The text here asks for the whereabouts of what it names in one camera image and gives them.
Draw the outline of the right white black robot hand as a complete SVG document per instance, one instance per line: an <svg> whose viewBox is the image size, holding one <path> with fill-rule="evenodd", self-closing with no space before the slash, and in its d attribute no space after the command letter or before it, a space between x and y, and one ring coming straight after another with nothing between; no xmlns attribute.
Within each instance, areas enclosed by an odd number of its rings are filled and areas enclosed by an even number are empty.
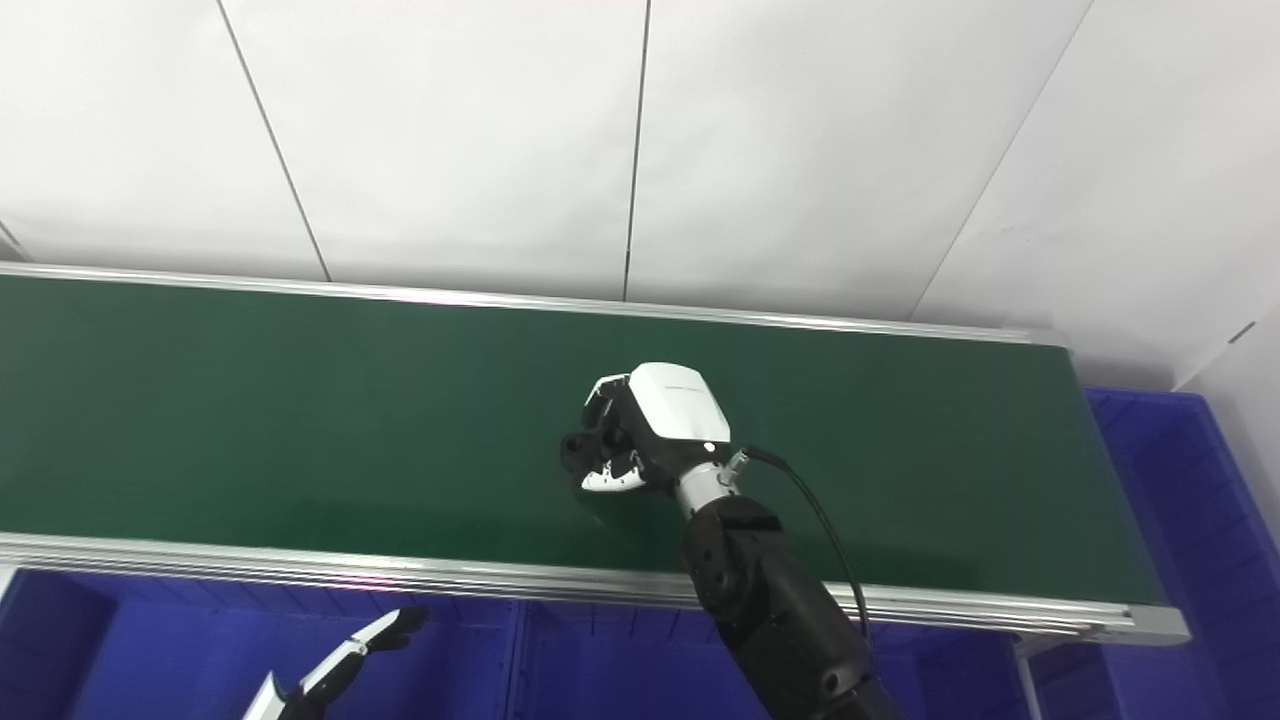
<svg viewBox="0 0 1280 720"><path fill-rule="evenodd" d="M580 424L559 446L577 491L666 495L686 519L737 492L730 424L704 377L689 366L643 363L602 377Z"/></svg>

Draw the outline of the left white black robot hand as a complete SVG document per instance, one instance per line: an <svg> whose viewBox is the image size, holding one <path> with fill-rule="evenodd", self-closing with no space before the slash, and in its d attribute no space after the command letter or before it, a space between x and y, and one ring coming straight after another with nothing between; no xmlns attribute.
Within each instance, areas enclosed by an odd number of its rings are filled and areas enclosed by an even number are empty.
<svg viewBox="0 0 1280 720"><path fill-rule="evenodd" d="M387 612L352 633L292 689L269 673L243 719L323 719L360 674L371 653L403 650L430 618L430 609L410 606Z"/></svg>

